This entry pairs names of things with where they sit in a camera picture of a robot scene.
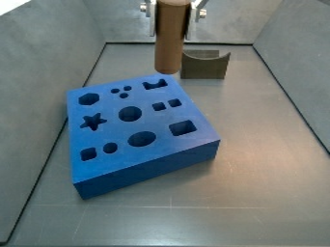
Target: shape sorter block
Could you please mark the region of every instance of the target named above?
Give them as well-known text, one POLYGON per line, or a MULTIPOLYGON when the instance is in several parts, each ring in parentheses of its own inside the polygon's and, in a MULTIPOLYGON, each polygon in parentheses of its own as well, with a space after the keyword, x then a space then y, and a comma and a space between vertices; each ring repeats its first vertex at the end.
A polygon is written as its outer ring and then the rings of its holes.
POLYGON ((207 159, 221 138, 169 75, 67 93, 72 182, 83 199, 207 159))

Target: side wall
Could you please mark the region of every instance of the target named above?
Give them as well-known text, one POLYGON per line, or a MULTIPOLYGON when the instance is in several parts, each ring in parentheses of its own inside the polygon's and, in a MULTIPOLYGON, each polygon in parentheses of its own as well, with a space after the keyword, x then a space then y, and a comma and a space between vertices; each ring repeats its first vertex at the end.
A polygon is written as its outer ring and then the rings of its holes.
MULTIPOLYGON (((84 0, 108 42, 152 42, 144 0, 84 0)), ((282 0, 210 0, 190 42, 250 43, 282 0)))
POLYGON ((285 0, 254 47, 330 151, 329 20, 329 0, 285 0))
POLYGON ((0 16, 0 243, 8 240, 104 39, 82 0, 32 0, 0 16))

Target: brown cylinder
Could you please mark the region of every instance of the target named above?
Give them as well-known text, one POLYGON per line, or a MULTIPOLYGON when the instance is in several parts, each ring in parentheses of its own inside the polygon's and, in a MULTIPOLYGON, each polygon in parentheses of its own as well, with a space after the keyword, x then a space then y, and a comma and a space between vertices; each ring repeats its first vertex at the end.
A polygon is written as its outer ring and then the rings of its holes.
POLYGON ((173 74, 181 69, 191 0, 158 0, 155 69, 173 74))

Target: star-shaped hole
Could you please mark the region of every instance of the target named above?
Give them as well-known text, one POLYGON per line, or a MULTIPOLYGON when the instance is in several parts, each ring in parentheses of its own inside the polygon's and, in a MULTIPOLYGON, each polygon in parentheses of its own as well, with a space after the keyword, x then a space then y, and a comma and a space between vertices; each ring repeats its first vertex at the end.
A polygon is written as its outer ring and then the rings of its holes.
POLYGON ((96 113, 92 117, 84 117, 84 123, 80 125, 82 128, 90 127, 92 131, 98 130, 98 125, 107 123, 106 120, 100 119, 100 113, 96 113))

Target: hole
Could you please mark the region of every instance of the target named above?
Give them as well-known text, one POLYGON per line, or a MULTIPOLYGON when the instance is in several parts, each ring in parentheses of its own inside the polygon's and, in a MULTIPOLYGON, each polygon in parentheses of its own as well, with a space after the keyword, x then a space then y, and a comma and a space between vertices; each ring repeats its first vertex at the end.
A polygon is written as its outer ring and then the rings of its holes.
POLYGON ((128 106, 123 108, 119 112, 119 118, 124 122, 134 122, 136 121, 142 116, 142 111, 135 106, 128 106))
POLYGON ((106 120, 100 119, 100 113, 96 113, 92 117, 84 117, 84 123, 80 125, 80 128, 90 127, 92 131, 98 130, 100 124, 107 123, 106 120))
POLYGON ((119 97, 120 97, 120 98, 127 98, 127 97, 128 97, 128 94, 127 94, 127 93, 122 93, 122 94, 119 95, 119 97))
POLYGON ((82 105, 92 105, 99 101, 98 94, 86 94, 84 96, 79 97, 79 103, 82 105))
POLYGON ((174 136, 185 135, 198 130, 190 120, 183 121, 181 123, 174 123, 169 127, 170 127, 171 134, 174 136))
POLYGON ((119 89, 112 89, 112 90, 111 90, 111 93, 112 93, 112 94, 116 94, 119 91, 120 91, 119 89))
POLYGON ((182 105, 181 100, 179 100, 178 98, 170 100, 170 101, 169 101, 169 104, 170 104, 171 107, 178 107, 178 106, 182 105))
POLYGON ((143 86, 144 86, 146 90, 151 90, 151 89, 158 89, 158 88, 166 87, 167 83, 166 83, 166 81, 163 79, 161 79, 156 84, 151 84, 148 82, 143 82, 143 86))
POLYGON ((131 90, 131 86, 124 86, 124 90, 130 91, 131 90))
POLYGON ((146 147, 147 145, 152 144, 156 140, 156 134, 150 131, 142 131, 135 133, 128 138, 128 144, 134 147, 146 147))
POLYGON ((166 110, 166 105, 162 102, 152 104, 152 107, 156 112, 166 110))
POLYGON ((118 145, 115 143, 107 143, 103 147, 106 153, 114 153, 118 150, 118 145))
POLYGON ((83 161, 87 161, 90 159, 96 158, 96 149, 88 148, 88 149, 80 151, 80 157, 82 157, 83 161))

